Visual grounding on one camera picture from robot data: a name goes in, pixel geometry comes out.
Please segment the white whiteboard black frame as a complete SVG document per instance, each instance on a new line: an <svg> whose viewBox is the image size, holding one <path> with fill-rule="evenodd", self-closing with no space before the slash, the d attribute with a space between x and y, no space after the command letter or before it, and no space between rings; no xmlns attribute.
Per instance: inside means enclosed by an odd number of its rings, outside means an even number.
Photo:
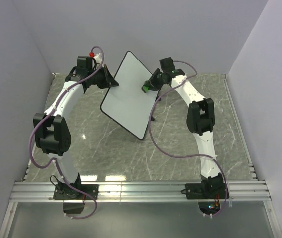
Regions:
<svg viewBox="0 0 282 238"><path fill-rule="evenodd" d="M105 115L139 140L145 137L157 96L157 91L142 91L142 86L151 76L137 56L127 51L114 76L119 85L109 88L100 104Z"/></svg>

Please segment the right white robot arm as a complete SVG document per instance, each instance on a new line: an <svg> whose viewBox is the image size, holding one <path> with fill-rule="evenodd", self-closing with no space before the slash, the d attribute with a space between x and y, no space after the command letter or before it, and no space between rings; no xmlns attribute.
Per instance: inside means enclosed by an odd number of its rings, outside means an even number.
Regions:
<svg viewBox="0 0 282 238"><path fill-rule="evenodd" d="M145 93L149 91L160 91L165 84L168 84L170 89L156 99L149 115L148 131L154 146L160 152L172 158L200 158L202 177L201 193L204 197L212 198L218 192L227 191L226 178L217 162L213 144L213 129L215 125L214 101L200 94L181 69L173 69L171 71L156 69L150 79L145 81L142 90ZM197 143L197 154L169 154L157 145L152 135L151 118L154 108L161 97L172 91L176 91L187 104L186 125Z"/></svg>

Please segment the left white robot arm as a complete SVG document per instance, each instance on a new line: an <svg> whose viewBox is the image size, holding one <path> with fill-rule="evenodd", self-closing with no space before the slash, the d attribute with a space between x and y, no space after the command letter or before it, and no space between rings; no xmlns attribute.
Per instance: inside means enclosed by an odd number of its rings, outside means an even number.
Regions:
<svg viewBox="0 0 282 238"><path fill-rule="evenodd" d="M79 172L73 165L69 149L72 143L67 120L87 89L96 85L100 89L117 87L118 82L111 76L105 64L93 67L89 63L78 63L65 78L63 88L55 101L43 113L36 113L33 117L34 129L30 141L47 154L49 161L39 165L34 158L32 163L41 169L53 163L59 173L59 183L67 184L65 194L70 199L77 199L82 195L82 186L77 184Z"/></svg>

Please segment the green whiteboard eraser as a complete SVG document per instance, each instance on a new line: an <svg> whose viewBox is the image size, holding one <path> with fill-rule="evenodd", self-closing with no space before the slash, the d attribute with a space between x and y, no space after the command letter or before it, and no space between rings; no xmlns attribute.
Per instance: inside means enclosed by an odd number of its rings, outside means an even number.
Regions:
<svg viewBox="0 0 282 238"><path fill-rule="evenodd" d="M142 86L142 91L147 93L149 91L149 87L143 85Z"/></svg>

